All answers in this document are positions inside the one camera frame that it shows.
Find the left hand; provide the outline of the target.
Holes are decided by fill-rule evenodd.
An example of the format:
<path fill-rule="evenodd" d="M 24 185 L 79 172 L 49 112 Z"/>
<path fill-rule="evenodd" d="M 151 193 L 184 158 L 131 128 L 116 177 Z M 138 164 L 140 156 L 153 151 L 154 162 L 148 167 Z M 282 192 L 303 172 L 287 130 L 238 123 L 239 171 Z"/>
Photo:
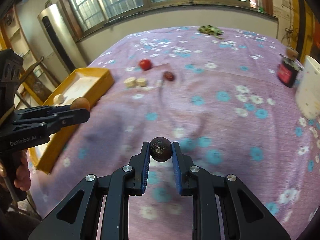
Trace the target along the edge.
<path fill-rule="evenodd" d="M 30 171 L 28 168 L 27 150 L 16 152 L 16 155 L 20 157 L 21 164 L 16 170 L 16 179 L 14 185 L 21 191 L 28 191 L 31 186 Z M 7 175 L 7 171 L 1 162 L 1 192 L 9 192 L 4 182 L 4 177 Z"/>

